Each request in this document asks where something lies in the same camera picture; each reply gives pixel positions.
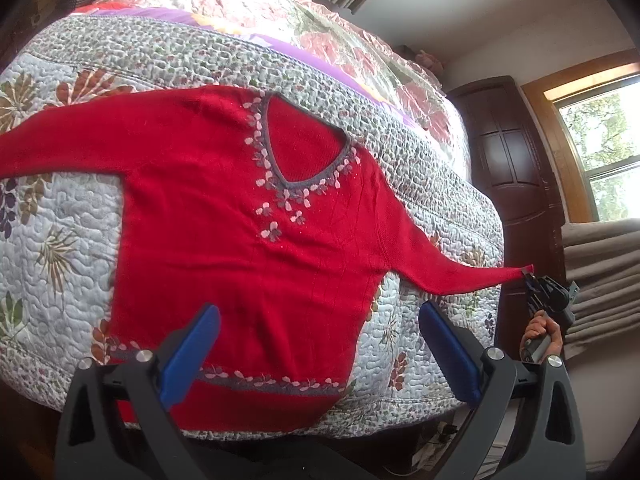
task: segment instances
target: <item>tree foliage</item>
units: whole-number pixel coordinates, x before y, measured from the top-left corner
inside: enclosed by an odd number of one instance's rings
[[[634,154],[634,144],[625,139],[628,124],[620,95],[610,94],[577,103],[561,110],[585,170],[594,170]],[[590,150],[593,136],[600,137],[600,149]],[[624,175],[591,181],[600,220],[626,218]]]

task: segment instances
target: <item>sweater sleeve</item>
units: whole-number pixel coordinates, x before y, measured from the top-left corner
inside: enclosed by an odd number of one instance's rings
[[[181,91],[112,96],[36,113],[0,136],[0,178],[91,171],[124,174],[180,149],[197,95]]]
[[[470,267],[449,260],[412,221],[383,176],[378,180],[376,221],[391,269],[431,294],[463,294],[522,277],[518,268]]]

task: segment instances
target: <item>dark brown door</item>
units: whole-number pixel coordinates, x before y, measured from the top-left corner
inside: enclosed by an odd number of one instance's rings
[[[469,83],[449,93],[469,137],[472,182],[498,210],[504,227],[504,265],[534,264],[538,276],[564,283],[558,183],[540,135],[509,76]],[[524,286],[503,286],[496,344],[518,358],[528,323]]]

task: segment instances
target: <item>white quilted bedspread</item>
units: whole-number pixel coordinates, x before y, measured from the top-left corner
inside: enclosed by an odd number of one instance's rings
[[[409,214],[443,253],[473,266],[502,264],[495,209],[428,143],[315,69],[223,34],[124,16],[60,20],[0,76],[0,133],[49,105],[201,84],[275,89],[343,128],[374,155]],[[357,117],[342,117],[345,107],[357,110]],[[91,124],[86,129],[91,135]],[[25,396],[61,410],[78,360],[92,355],[104,363],[115,350],[104,333],[122,190],[115,176],[78,173],[20,176],[0,186],[0,375]],[[438,300],[455,323],[488,346],[498,295],[494,287]],[[299,433],[369,434],[458,405],[418,330],[425,298],[398,275],[384,277],[344,397]]]

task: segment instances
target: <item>bed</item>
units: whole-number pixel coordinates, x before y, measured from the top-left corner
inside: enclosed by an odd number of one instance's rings
[[[502,265],[500,219],[468,182],[464,127],[437,79],[311,0],[99,0],[77,9],[37,35],[0,76],[0,133],[49,107],[204,84],[275,90],[340,126],[374,157],[443,254],[470,266]],[[89,135],[92,125],[86,128]],[[114,175],[36,174],[1,180],[0,196],[0,376],[61,410],[80,359],[107,364],[139,348],[110,334],[122,185]],[[177,228],[185,228],[179,219],[177,211]],[[435,299],[488,346],[499,292]],[[426,299],[434,298],[396,273],[382,279],[349,380],[329,384],[340,401],[295,433],[371,434],[459,404],[419,334]],[[202,372],[226,379],[222,370]],[[315,382],[293,387],[322,386]]]

